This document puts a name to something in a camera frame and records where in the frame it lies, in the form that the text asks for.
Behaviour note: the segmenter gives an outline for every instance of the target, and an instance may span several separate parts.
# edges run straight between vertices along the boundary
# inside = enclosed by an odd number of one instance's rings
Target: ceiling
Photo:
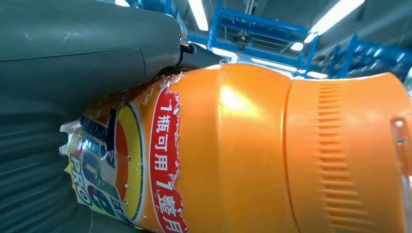
[[[254,2],[252,15],[275,21],[287,22],[310,29],[339,0],[251,0]],[[248,0],[222,0],[226,9],[245,12]],[[187,0],[176,0],[180,15],[188,31],[198,30]],[[217,0],[203,0],[205,14],[212,23]],[[412,49],[412,1],[411,0],[366,0],[365,3],[342,19],[320,37],[317,56],[322,56],[337,43],[346,44],[354,33],[361,40],[396,45]],[[236,40],[240,31],[225,27],[218,28],[218,38]],[[282,47],[287,43],[260,35],[252,35],[248,46],[285,55],[295,56],[297,52]]]

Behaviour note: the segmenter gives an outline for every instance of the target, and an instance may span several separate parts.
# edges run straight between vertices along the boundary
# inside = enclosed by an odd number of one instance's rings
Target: peeled label
[[[178,179],[179,77],[91,103],[62,126],[78,201],[93,211],[154,232],[186,233]]]

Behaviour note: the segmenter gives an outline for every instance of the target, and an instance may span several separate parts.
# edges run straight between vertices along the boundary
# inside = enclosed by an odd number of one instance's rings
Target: blue scaffolding
[[[127,1],[130,5],[163,12],[178,19],[179,9],[172,5],[172,0]],[[219,38],[218,32],[222,27],[247,33],[249,37],[241,42]],[[412,52],[409,50],[363,42],[359,40],[356,34],[352,37],[348,46],[335,46],[329,53],[327,61],[315,62],[314,57],[319,36],[315,35],[310,43],[305,44],[304,40],[310,34],[312,32],[301,26],[225,9],[218,0],[209,33],[189,32],[188,40],[206,45],[209,50],[219,48],[294,67],[296,71],[292,75],[304,78],[311,78],[308,76],[310,71],[321,72],[327,70],[328,78],[340,79],[348,77],[354,70],[366,67],[373,68],[377,64],[385,64],[387,67],[404,70],[408,70],[412,66]],[[264,36],[276,41],[276,48],[265,50],[249,46],[248,40],[254,36]],[[286,55],[285,51],[294,43],[302,43],[304,45],[303,49],[294,56]]]
[[[280,48],[277,52],[264,51],[249,46],[240,49],[240,46],[237,43],[218,39],[218,27],[236,29],[249,33],[250,35],[256,34],[275,39],[281,42],[279,43]],[[216,47],[295,67],[297,71],[293,73],[294,76],[303,76],[307,78],[307,73],[309,71],[320,70],[319,65],[313,64],[313,57],[316,52],[319,36],[315,36],[309,45],[304,44],[304,40],[309,34],[311,34],[311,32],[304,27],[225,9],[220,4],[220,1],[218,1],[208,36],[189,33],[188,40],[195,43],[205,44],[209,50],[212,47]],[[299,52],[298,56],[293,57],[282,54],[294,43],[304,44],[304,48]]]
[[[345,48],[335,46],[328,64],[328,77],[341,79],[351,72],[383,65],[397,70],[409,70],[412,52],[399,47],[383,46],[359,40],[354,35]]]

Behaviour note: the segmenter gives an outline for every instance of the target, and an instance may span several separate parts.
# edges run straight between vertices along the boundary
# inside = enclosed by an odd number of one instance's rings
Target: ceiling light
[[[203,49],[206,49],[206,45],[204,45],[204,44],[200,44],[200,43],[196,43],[196,42],[192,42],[192,41],[188,41],[188,42],[189,42],[189,43],[196,44],[196,45],[202,47]]]
[[[382,51],[382,49],[378,49],[378,50],[375,52],[374,57],[378,56],[381,51]]]
[[[396,60],[396,62],[400,62],[400,60],[402,60],[402,58],[405,56],[405,53],[401,53],[400,56],[398,57],[398,59]]]
[[[373,63],[370,69],[373,69],[373,67],[375,67],[377,64],[378,64],[377,62]]]
[[[128,6],[128,7],[130,7],[130,5],[126,2],[126,0],[115,0],[115,4],[117,6]]]
[[[212,48],[212,52],[213,52],[214,54],[219,55],[219,56],[224,56],[224,57],[230,57],[230,58],[232,58],[232,60],[230,61],[230,63],[236,63],[236,62],[238,62],[238,55],[235,54],[234,52],[230,52],[230,51],[227,51],[227,50],[222,50],[222,49],[215,48],[215,47]]]
[[[209,31],[202,0],[189,0],[189,5],[192,9],[194,19],[196,20],[199,29],[202,31]]]
[[[317,78],[317,79],[324,79],[324,78],[327,77],[327,74],[322,74],[322,73],[318,73],[318,72],[314,72],[314,71],[309,71],[308,76],[311,76],[311,77]]]
[[[323,34],[329,30],[333,25],[341,21],[345,16],[358,8],[365,0],[340,0],[336,5],[332,7],[311,29],[313,33],[318,35]],[[305,43],[309,43],[315,38],[314,34],[310,34]]]
[[[268,62],[268,61],[260,60],[260,59],[257,59],[257,58],[251,58],[251,60],[252,60],[252,62],[264,64],[264,65],[267,65],[267,66],[277,67],[277,68],[289,70],[289,71],[292,71],[292,72],[297,71],[297,68],[295,68],[295,67],[290,67],[290,66],[286,66],[286,65],[282,65],[282,64],[278,64],[278,63]]]
[[[303,44],[296,42],[291,46],[291,50],[300,51],[303,49]]]

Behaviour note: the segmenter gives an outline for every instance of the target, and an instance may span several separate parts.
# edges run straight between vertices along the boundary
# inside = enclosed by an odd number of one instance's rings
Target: red label banner
[[[188,233],[183,198],[174,188],[179,173],[177,151],[179,94],[164,88],[154,107],[150,139],[150,183],[157,220],[164,233]]]

